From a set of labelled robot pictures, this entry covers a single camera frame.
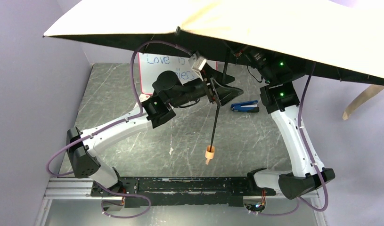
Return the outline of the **blue and black stapler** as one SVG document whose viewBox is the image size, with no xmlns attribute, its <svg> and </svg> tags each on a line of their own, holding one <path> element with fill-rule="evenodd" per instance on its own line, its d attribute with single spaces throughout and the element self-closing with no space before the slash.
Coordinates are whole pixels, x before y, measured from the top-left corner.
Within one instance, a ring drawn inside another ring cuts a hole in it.
<svg viewBox="0 0 384 226">
<path fill-rule="evenodd" d="M 244 113 L 258 113 L 260 111 L 258 100 L 251 100 L 239 103 L 231 104 L 230 108 L 234 112 L 244 112 Z"/>
</svg>

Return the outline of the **red framed whiteboard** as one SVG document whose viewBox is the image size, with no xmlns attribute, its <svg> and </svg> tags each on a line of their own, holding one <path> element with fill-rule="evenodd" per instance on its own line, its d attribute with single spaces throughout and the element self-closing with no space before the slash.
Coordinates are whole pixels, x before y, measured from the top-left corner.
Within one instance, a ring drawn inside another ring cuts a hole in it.
<svg viewBox="0 0 384 226">
<path fill-rule="evenodd" d="M 188 59 L 184 57 L 138 53 L 138 60 L 141 92 L 146 95 L 153 94 L 152 84 L 164 71 L 175 72 L 182 84 L 197 78 Z"/>
</svg>

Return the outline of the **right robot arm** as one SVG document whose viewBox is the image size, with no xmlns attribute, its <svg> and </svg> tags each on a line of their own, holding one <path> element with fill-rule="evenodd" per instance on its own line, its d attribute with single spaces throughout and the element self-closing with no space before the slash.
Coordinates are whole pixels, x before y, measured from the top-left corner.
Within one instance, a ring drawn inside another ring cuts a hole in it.
<svg viewBox="0 0 384 226">
<path fill-rule="evenodd" d="M 256 169 L 248 173 L 259 188 L 280 191 L 292 200 L 333 180 L 333 169 L 326 168 L 317 156 L 302 121 L 303 98 L 298 97 L 293 81 L 312 75 L 315 62 L 263 51 L 249 54 L 266 86 L 260 89 L 261 102 L 277 125 L 291 161 L 290 171 Z"/>
</svg>

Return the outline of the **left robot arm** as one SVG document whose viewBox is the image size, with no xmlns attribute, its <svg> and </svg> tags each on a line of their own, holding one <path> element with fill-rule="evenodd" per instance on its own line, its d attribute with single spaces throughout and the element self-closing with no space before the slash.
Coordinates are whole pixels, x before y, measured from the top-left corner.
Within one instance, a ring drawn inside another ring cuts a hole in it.
<svg viewBox="0 0 384 226">
<path fill-rule="evenodd" d="M 192 101 L 208 97 L 219 107 L 243 94 L 229 84 L 233 76 L 223 74 L 209 65 L 202 70 L 204 79 L 182 84 L 173 71 L 160 73 L 152 87 L 153 95 L 141 102 L 142 108 L 108 123 L 80 131 L 74 127 L 67 132 L 67 142 L 76 144 L 67 149 L 76 178 L 90 178 L 106 189 L 119 188 L 122 182 L 118 171 L 98 158 L 98 153 L 134 134 L 155 129 L 176 116 L 174 108 L 185 108 Z"/>
</svg>

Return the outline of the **beige and black umbrella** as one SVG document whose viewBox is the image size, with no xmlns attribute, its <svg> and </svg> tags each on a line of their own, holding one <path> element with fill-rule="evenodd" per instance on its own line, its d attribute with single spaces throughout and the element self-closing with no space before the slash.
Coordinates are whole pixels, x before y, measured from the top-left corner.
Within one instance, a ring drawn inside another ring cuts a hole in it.
<svg viewBox="0 0 384 226">
<path fill-rule="evenodd" d="M 172 43 L 212 61 L 248 46 L 316 62 L 318 77 L 384 86 L 384 8 L 330 0 L 83 0 L 44 36 L 187 55 Z"/>
</svg>

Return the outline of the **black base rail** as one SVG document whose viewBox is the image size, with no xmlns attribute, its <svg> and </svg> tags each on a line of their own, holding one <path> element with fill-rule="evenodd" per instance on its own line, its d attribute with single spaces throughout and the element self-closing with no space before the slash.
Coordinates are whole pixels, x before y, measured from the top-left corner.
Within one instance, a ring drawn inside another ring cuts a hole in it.
<svg viewBox="0 0 384 226">
<path fill-rule="evenodd" d="M 146 196 L 153 206 L 227 204 L 242 207 L 245 197 L 276 195 L 273 189 L 258 187 L 252 177 L 123 177 L 122 184 L 111 191 Z"/>
</svg>

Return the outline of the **aluminium frame rail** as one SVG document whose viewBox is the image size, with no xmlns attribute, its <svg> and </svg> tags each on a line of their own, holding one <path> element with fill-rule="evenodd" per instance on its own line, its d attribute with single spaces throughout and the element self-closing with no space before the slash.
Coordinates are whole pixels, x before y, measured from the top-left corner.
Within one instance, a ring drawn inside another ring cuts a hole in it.
<svg viewBox="0 0 384 226">
<path fill-rule="evenodd" d="M 153 206 L 216 205 L 227 204 L 242 207 L 244 200 L 259 200 L 261 196 L 281 198 L 280 192 L 259 188 L 247 177 L 200 177 L 200 178 L 123 178 L 122 186 L 106 192 L 91 179 L 52 178 L 46 188 L 42 205 L 35 221 L 45 225 L 53 200 L 107 201 L 113 207 L 141 207 L 147 201 L 141 198 L 125 198 L 122 195 L 138 194 L 151 200 Z"/>
</svg>

